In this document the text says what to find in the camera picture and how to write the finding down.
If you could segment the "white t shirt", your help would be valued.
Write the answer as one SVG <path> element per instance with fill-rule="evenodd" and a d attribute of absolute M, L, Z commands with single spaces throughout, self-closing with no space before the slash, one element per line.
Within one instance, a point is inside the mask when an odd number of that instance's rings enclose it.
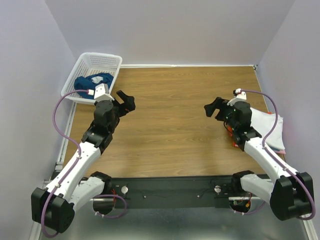
<path fill-rule="evenodd" d="M 250 109 L 252 112 L 251 127 L 253 127 L 264 138 L 272 129 L 275 123 L 276 115 L 274 113 L 269 114 L 266 112 L 262 112 L 252 107 Z M 283 143 L 283 123 L 283 118 L 278 115 L 275 129 L 267 137 L 265 142 L 271 148 L 285 151 L 285 146 Z"/>

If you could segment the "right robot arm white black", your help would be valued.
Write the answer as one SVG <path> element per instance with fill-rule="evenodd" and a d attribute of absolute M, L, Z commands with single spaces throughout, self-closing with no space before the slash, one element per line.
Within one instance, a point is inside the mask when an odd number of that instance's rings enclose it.
<path fill-rule="evenodd" d="M 306 172 L 298 172 L 284 162 L 265 143 L 261 133 L 252 124 L 252 108 L 244 100 L 230 103 L 217 97 L 204 106 L 211 117 L 215 110 L 217 121 L 231 128 L 231 136 L 238 147 L 251 156 L 265 171 L 269 180 L 258 177 L 250 170 L 232 175 L 230 191 L 241 196 L 250 192 L 269 204 L 273 214 L 281 221 L 292 218 L 310 220 L 315 216 L 313 179 Z"/>

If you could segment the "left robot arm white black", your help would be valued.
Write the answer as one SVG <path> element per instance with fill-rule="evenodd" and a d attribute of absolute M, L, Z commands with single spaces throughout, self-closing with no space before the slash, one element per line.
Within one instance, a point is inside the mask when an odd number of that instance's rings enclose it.
<path fill-rule="evenodd" d="M 94 197 L 107 197 L 111 191 L 111 178 L 101 172 L 94 173 L 88 182 L 79 185 L 88 168 L 100 158 L 113 139 L 120 118 L 136 109 L 135 98 L 117 91 L 118 102 L 111 95 L 93 95 L 95 111 L 93 121 L 84 132 L 77 150 L 62 171 L 45 187 L 37 187 L 31 194 L 31 216 L 41 225 L 42 234 L 54 238 L 71 225 L 75 213 Z"/>

